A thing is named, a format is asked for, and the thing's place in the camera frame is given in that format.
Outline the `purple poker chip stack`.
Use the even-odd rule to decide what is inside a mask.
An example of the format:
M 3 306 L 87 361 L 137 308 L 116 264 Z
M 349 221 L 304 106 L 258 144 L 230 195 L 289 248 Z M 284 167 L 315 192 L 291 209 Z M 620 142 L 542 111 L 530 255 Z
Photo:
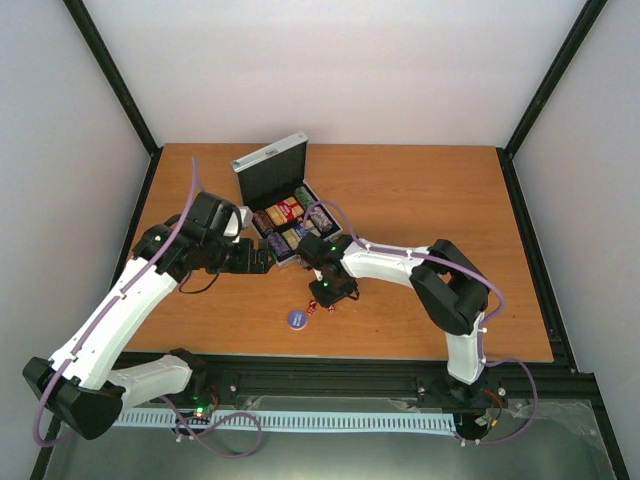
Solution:
M 281 234 L 272 232 L 266 237 L 269 246 L 278 261 L 291 256 L 292 250 Z

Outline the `brown poker chip stack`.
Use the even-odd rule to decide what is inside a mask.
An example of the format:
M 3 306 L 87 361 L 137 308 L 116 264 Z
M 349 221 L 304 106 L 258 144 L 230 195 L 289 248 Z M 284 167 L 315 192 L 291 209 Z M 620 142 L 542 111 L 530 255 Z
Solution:
M 269 215 L 264 210 L 258 210 L 253 214 L 252 218 L 256 228 L 262 235 L 267 236 L 271 234 L 275 228 Z

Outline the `red playing card deck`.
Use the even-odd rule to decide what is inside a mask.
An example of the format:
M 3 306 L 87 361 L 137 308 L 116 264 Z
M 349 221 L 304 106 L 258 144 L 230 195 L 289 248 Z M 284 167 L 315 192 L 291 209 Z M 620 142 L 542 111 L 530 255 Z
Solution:
M 269 215 L 275 226 L 281 226 L 304 215 L 304 209 L 294 196 L 285 198 L 267 207 L 265 212 Z

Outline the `aluminium poker case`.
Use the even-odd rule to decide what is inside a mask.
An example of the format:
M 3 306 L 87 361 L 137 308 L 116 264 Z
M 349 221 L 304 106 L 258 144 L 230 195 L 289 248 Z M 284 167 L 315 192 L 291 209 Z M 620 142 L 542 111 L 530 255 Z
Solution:
M 306 180 L 308 143 L 297 132 L 231 162 L 251 225 L 280 267 L 298 260 L 295 250 L 306 234 L 331 241 L 342 233 Z

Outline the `blue playing card deck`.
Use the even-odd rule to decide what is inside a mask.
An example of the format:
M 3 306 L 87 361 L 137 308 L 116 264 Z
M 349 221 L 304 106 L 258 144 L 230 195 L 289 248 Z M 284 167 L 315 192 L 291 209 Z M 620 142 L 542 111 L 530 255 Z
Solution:
M 320 231 L 311 220 L 295 224 L 293 227 L 285 230 L 281 234 L 281 236 L 283 237 L 286 244 L 291 248 L 291 250 L 294 251 L 298 247 L 300 241 L 307 234 L 320 236 Z

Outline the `blue small blind button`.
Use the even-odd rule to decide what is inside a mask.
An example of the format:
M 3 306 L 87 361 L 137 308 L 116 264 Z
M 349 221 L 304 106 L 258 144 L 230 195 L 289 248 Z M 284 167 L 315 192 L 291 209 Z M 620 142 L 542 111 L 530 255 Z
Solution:
M 302 310 L 293 310 L 287 315 L 287 324 L 294 331 L 302 330 L 306 326 L 307 321 L 307 313 Z

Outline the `green poker chip stack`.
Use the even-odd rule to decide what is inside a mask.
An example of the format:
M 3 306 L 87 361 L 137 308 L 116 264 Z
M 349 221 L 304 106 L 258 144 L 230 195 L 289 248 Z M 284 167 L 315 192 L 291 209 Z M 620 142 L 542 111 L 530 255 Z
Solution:
M 300 186 L 294 190 L 294 197 L 304 210 L 308 210 L 316 202 L 315 197 L 305 187 Z

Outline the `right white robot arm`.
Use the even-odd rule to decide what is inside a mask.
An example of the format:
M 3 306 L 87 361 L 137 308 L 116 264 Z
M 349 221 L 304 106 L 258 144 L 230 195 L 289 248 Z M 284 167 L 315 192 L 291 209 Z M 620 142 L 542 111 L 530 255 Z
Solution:
M 480 395 L 486 362 L 482 322 L 490 288 L 453 243 L 439 240 L 431 247 L 402 250 L 347 235 L 332 243 L 309 234 L 297 254 L 316 275 L 309 284 L 314 300 L 327 309 L 344 299 L 358 300 L 362 278 L 412 289 L 428 318 L 445 333 L 449 378 L 441 382 L 441 394 L 460 405 Z

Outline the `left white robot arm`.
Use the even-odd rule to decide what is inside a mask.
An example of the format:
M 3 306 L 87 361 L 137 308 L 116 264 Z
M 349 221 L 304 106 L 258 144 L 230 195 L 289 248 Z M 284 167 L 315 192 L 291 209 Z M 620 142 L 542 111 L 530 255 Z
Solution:
M 214 233 L 199 240 L 156 225 L 85 324 L 49 358 L 30 359 L 23 376 L 41 408 L 87 440 L 103 435 L 121 413 L 163 395 L 197 402 L 208 390 L 206 364 L 185 349 L 125 369 L 114 364 L 154 308 L 192 272 L 265 274 L 274 264 L 265 240 Z

